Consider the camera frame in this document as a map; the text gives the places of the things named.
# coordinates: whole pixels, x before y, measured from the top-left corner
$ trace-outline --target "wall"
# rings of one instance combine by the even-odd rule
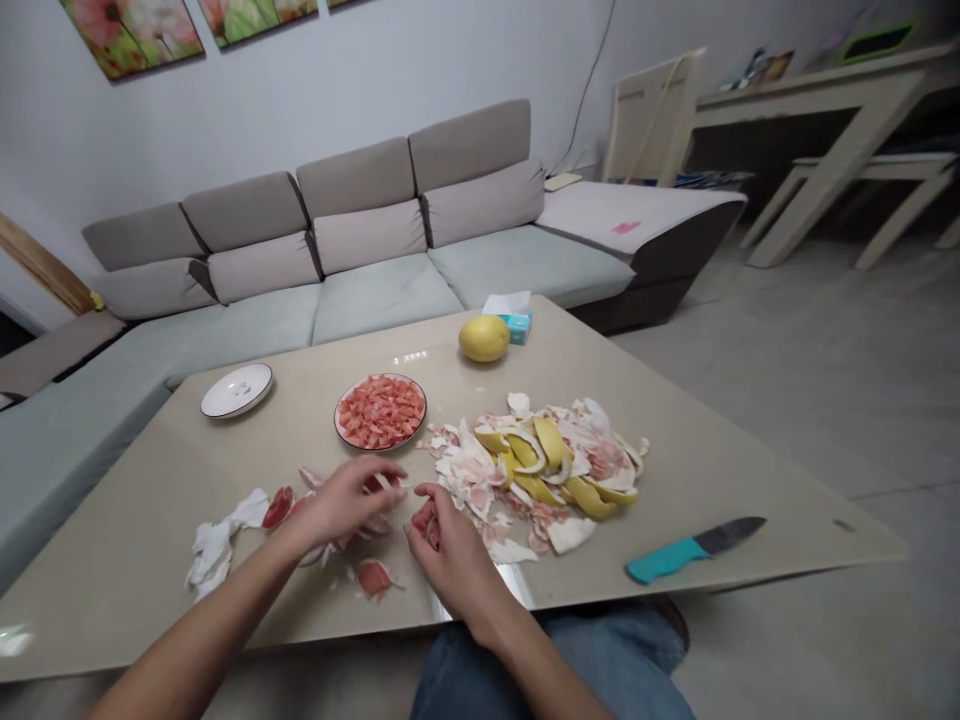
[[[620,0],[567,164],[602,157],[618,78],[701,46],[705,87],[760,44],[798,48],[800,67],[856,1]],[[508,98],[530,98],[533,153],[552,166],[608,2],[367,0],[222,54],[187,0],[207,57],[111,86],[55,0],[3,0],[0,210],[90,277],[89,222]],[[0,295],[48,327],[62,321],[5,263]]]

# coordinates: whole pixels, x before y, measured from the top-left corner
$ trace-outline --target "flower painting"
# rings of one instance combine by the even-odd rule
[[[227,47],[317,13],[317,0],[200,0],[217,45]]]
[[[110,80],[203,54],[183,0],[60,0]]]

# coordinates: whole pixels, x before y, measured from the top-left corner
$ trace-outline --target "tissue box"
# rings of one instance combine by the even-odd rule
[[[496,313],[484,313],[485,315],[495,315]],[[510,328],[510,342],[513,345],[526,345],[527,336],[530,334],[530,323],[533,320],[533,313],[526,315],[500,315],[503,321]]]
[[[510,328],[510,342],[525,345],[530,335],[533,313],[530,312],[530,291],[511,293],[510,295],[490,295],[481,315],[497,315],[503,318]]]

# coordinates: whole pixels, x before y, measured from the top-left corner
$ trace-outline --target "gray sectional sofa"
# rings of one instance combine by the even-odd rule
[[[112,315],[75,322],[112,343],[59,382],[0,369],[0,392],[31,394],[0,413],[0,593],[187,376],[490,293],[532,290],[602,332],[663,321],[745,203],[596,183],[545,198],[529,148],[530,105],[510,101],[87,227]],[[93,340],[76,357],[46,342],[65,368]]]

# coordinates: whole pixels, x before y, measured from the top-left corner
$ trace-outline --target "teal knife handle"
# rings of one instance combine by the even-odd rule
[[[685,538],[673,545],[662,547],[650,555],[627,563],[627,574],[642,585],[649,585],[658,577],[673,575],[683,570],[694,560],[704,560],[710,555],[693,538]]]

